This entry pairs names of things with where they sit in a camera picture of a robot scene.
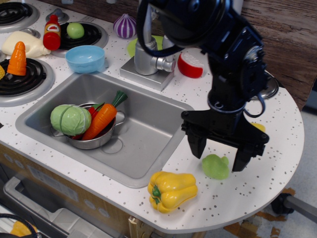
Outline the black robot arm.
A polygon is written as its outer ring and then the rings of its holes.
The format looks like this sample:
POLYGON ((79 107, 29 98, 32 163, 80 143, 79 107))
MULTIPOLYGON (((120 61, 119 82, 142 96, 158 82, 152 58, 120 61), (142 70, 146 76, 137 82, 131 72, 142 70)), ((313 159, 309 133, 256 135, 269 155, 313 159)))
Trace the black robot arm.
POLYGON ((207 54, 212 74, 209 109, 184 111, 182 130, 192 154, 200 158, 208 139, 237 149, 233 171, 242 171, 250 159, 263 154, 269 136, 247 121, 246 104, 267 87, 260 34, 230 0, 142 0, 137 11, 137 36, 142 49, 165 57, 197 47, 207 54), (145 43, 147 10, 159 15, 163 32, 173 46, 161 51, 145 43))

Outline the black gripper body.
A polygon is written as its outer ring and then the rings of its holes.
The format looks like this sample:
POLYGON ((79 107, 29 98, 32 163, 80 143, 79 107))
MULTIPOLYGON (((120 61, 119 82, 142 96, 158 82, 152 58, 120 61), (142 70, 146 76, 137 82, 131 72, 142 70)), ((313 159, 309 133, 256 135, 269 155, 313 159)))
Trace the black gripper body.
POLYGON ((214 109, 204 111, 183 111, 182 130, 203 133, 207 140, 213 140, 231 147, 252 146, 254 156, 261 156, 269 136, 255 128, 246 120, 240 110, 234 113, 221 113, 214 109))

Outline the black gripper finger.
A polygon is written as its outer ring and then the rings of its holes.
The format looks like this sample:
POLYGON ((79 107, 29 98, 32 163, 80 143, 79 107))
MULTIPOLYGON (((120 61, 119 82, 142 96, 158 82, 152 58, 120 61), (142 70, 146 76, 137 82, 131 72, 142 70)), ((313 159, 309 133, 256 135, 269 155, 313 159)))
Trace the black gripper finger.
POLYGON ((206 146, 207 137, 203 133, 186 132, 192 154, 200 159, 206 146))
POLYGON ((254 148, 252 146, 243 146, 241 148, 238 148, 232 171, 243 171, 252 157, 254 157, 254 148))

